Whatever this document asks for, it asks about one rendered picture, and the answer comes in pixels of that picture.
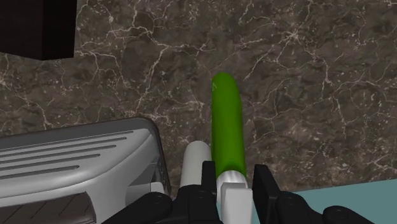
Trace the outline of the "green handled kitchen tool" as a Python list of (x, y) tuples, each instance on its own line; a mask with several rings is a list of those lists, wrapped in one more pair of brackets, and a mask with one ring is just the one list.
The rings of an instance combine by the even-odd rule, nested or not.
[(253, 191), (247, 183), (239, 88), (232, 75), (218, 73), (211, 90), (211, 150), (221, 220), (223, 224), (252, 224)]

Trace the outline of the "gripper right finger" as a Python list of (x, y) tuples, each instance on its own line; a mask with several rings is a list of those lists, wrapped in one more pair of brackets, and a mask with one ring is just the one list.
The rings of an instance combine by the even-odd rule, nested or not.
[(254, 166), (252, 190), (260, 224), (374, 224), (344, 206), (316, 212), (302, 196), (280, 190), (266, 165)]

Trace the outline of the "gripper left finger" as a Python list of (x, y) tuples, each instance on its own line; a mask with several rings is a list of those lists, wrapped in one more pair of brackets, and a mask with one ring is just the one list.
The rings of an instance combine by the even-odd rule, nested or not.
[(204, 161), (201, 184), (181, 187), (174, 200), (147, 193), (102, 224), (222, 224), (216, 196), (215, 163)]

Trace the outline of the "grey slatted kitchen appliance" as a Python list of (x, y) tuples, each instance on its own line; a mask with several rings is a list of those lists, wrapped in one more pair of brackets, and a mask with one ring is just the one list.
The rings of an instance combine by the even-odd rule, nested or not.
[(101, 224), (146, 193), (170, 190), (149, 118), (0, 137), (0, 224)]

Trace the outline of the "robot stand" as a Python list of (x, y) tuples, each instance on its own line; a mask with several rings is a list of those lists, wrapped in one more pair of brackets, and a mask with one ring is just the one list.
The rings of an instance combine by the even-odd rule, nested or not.
[(36, 60), (74, 57), (78, 0), (0, 0), (0, 52)]

